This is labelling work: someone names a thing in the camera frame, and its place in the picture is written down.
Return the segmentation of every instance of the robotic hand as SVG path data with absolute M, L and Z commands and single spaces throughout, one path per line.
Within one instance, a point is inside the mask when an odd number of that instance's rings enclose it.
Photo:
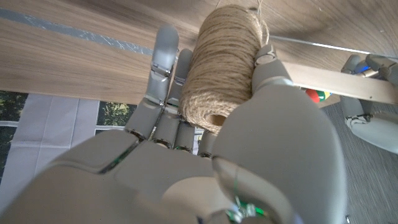
M 352 55 L 341 72 L 362 77 L 380 75 L 398 86 L 398 63 L 385 57 L 368 55 L 361 61 Z M 387 151 L 398 154 L 398 115 L 372 114 L 373 103 L 347 96 L 341 96 L 341 105 L 346 124 L 357 137 Z
M 253 97 L 219 135 L 206 132 L 200 157 L 191 153 L 194 128 L 178 113 L 191 51 L 181 51 L 169 91 L 177 44 L 175 28 L 160 28 L 147 92 L 125 131 L 100 133 L 56 158 L 1 223 L 343 222 L 338 135 L 292 86 L 272 46 L 256 56 Z

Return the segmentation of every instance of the twine spool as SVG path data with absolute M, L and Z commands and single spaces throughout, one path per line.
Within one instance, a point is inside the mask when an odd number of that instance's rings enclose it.
M 182 90 L 181 114 L 188 122 L 218 133 L 232 110 L 250 99 L 263 39 L 265 23 L 244 7 L 221 7 L 205 19 Z

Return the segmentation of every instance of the green foliage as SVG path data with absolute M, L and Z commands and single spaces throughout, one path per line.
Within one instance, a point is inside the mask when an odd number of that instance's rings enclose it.
M 4 167 L 6 166 L 8 152 L 11 147 L 11 141 L 16 129 L 15 127 L 0 127 L 0 183 Z
M 125 126 L 137 105 L 100 102 L 97 125 Z
M 26 93 L 0 91 L 0 121 L 19 121 Z

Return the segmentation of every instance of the metal rod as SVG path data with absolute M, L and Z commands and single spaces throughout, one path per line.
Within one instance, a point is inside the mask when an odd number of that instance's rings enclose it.
M 382 57 L 386 57 L 386 58 L 398 59 L 397 56 L 377 54 L 377 53 L 374 53 L 374 52 L 367 52 L 367 51 L 364 51 L 364 50 L 349 49 L 349 48 L 346 48 L 346 47 L 337 47 L 337 46 L 332 46 L 332 45 L 327 45 L 327 44 L 319 44 L 319 43 L 314 43 L 314 42 L 309 42 L 309 41 L 304 41 L 304 40 L 297 40 L 297 39 L 288 38 L 288 37 L 279 37 L 279 36 L 276 36 L 276 35 L 270 35 L 269 38 L 275 39 L 275 40 L 283 40 L 283 41 L 295 42 L 295 43 L 299 43 L 299 44 L 307 44 L 307 45 L 312 45 L 312 46 L 325 47 L 325 48 L 335 49 L 335 50 L 344 50 L 344 51 L 347 51 L 347 52 L 353 52 L 353 53 L 358 53 L 358 54 L 366 54 L 366 55 L 371 54 L 371 55 L 377 55 L 377 56 L 382 56 Z

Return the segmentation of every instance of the wooden surface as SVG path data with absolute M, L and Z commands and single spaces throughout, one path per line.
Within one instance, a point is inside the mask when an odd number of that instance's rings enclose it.
M 142 99 L 150 57 L 0 19 L 0 89 L 121 103 Z
M 153 48 L 157 29 L 168 22 L 175 25 L 180 34 L 180 48 L 193 49 L 200 24 L 218 2 L 219 0 L 0 0 L 0 7 L 149 48 Z M 220 6 L 233 3 L 250 7 L 256 6 L 257 1 L 222 0 Z M 272 35 L 398 55 L 396 9 L 396 0 L 264 0 L 262 16 Z M 283 61 L 327 70 L 340 70 L 350 55 L 348 52 L 309 45 L 272 42 Z M 43 60 L 43 63 L 50 63 L 45 58 Z M 146 78 L 146 73 L 143 75 L 136 72 L 145 70 L 144 66 L 148 68 L 147 63 L 137 63 L 131 75 Z M 92 86 L 88 86 L 88 89 L 94 90 Z M 338 97 L 333 95 L 327 102 L 336 101 Z
M 362 100 L 398 105 L 398 88 L 391 83 L 285 62 L 294 85 Z

